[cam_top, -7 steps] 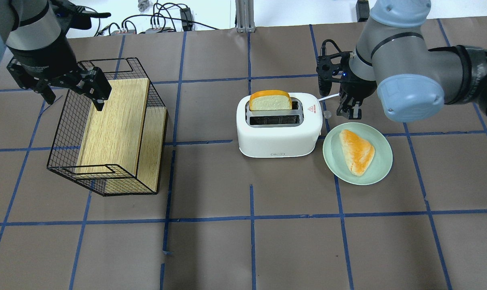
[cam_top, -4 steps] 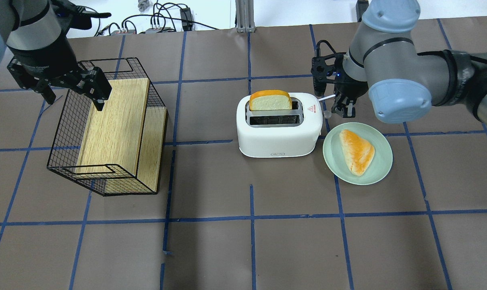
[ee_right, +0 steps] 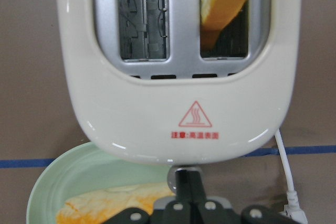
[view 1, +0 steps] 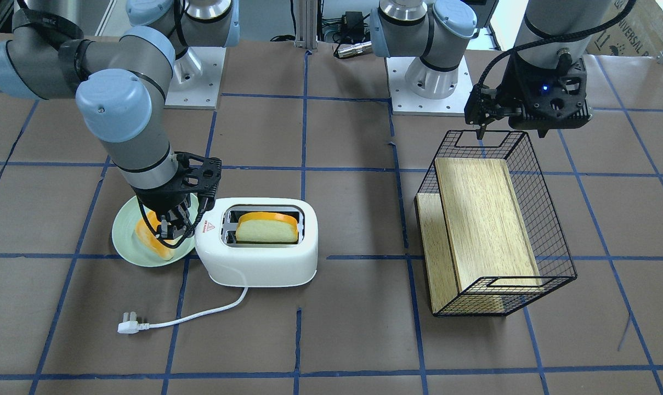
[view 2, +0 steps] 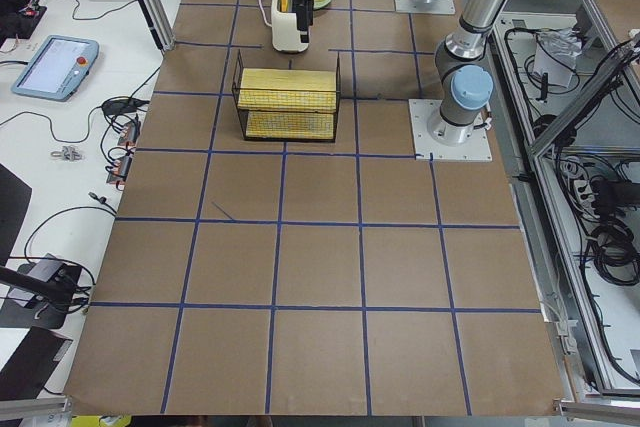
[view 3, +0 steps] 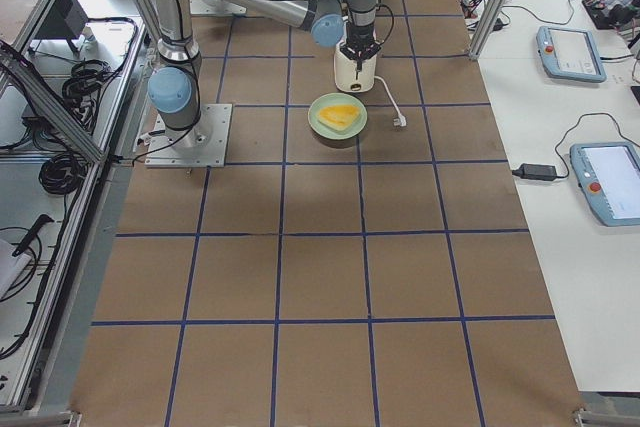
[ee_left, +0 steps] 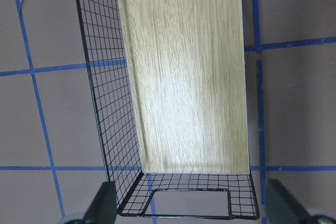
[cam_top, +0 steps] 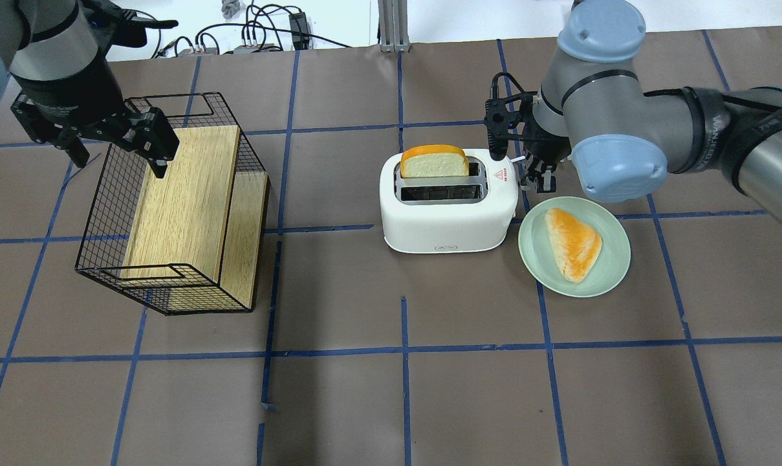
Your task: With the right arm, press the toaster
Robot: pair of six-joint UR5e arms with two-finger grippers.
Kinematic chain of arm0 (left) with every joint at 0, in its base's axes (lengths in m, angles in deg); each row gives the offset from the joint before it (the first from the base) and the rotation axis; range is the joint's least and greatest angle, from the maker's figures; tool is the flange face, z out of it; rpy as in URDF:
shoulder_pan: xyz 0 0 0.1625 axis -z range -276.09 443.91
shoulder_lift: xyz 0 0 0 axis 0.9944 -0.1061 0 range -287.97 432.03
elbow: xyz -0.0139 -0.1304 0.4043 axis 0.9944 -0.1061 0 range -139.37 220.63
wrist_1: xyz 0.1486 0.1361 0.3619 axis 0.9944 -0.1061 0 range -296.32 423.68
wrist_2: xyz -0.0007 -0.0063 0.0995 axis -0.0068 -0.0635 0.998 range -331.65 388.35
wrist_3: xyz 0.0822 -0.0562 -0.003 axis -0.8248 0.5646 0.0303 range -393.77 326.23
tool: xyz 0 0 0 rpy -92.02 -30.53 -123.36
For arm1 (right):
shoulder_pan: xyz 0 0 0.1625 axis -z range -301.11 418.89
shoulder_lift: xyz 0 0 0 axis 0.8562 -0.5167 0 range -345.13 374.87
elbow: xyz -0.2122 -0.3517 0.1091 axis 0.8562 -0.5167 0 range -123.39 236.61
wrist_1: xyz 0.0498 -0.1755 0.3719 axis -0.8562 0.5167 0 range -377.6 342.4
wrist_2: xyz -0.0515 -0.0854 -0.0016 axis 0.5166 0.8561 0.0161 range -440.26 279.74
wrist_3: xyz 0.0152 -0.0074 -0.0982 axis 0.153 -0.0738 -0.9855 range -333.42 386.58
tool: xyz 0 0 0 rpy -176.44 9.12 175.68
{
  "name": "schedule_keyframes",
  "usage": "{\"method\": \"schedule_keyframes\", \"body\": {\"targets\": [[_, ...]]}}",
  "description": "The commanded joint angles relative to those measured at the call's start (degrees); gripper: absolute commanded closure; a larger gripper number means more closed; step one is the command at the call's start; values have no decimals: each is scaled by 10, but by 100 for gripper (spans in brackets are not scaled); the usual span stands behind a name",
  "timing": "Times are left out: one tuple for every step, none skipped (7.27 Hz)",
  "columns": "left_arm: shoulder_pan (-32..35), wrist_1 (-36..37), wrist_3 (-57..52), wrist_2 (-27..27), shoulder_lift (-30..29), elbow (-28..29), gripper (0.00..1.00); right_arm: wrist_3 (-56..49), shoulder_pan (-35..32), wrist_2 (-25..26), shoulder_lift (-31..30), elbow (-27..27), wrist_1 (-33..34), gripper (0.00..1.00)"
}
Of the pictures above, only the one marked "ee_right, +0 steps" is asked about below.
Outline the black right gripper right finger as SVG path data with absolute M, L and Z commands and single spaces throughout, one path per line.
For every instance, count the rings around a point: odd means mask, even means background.
M 201 176 L 197 171 L 187 171 L 189 185 L 189 223 L 216 223 L 216 201 L 206 197 Z

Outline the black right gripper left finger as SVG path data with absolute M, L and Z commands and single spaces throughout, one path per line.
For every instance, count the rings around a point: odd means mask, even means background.
M 183 223 L 195 223 L 193 195 L 191 191 L 189 171 L 178 170 L 175 173 L 176 177 L 176 200 L 181 201 L 187 208 L 183 208 L 184 212 L 188 212 L 188 221 Z

